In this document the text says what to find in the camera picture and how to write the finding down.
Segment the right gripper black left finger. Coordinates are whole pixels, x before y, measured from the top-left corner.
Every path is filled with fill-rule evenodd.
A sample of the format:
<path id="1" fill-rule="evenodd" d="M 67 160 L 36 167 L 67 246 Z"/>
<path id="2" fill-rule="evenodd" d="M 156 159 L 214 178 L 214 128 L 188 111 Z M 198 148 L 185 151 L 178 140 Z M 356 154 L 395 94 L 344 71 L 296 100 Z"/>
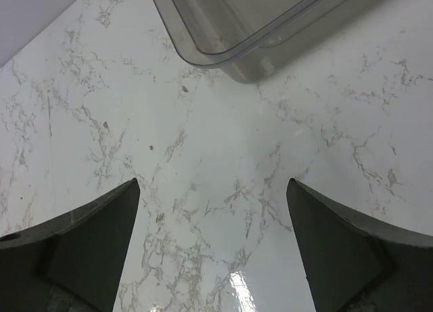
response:
<path id="1" fill-rule="evenodd" d="M 112 311 L 139 206 L 136 179 L 1 237 L 2 311 Z"/>

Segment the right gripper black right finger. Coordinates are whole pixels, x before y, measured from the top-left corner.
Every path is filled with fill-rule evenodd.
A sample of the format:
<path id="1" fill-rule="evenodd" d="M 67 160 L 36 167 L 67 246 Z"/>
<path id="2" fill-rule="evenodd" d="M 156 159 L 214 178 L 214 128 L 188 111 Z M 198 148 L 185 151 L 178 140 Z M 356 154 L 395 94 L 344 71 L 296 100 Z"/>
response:
<path id="1" fill-rule="evenodd" d="M 291 179 L 292 227 L 316 311 L 431 311 L 432 236 Z"/>

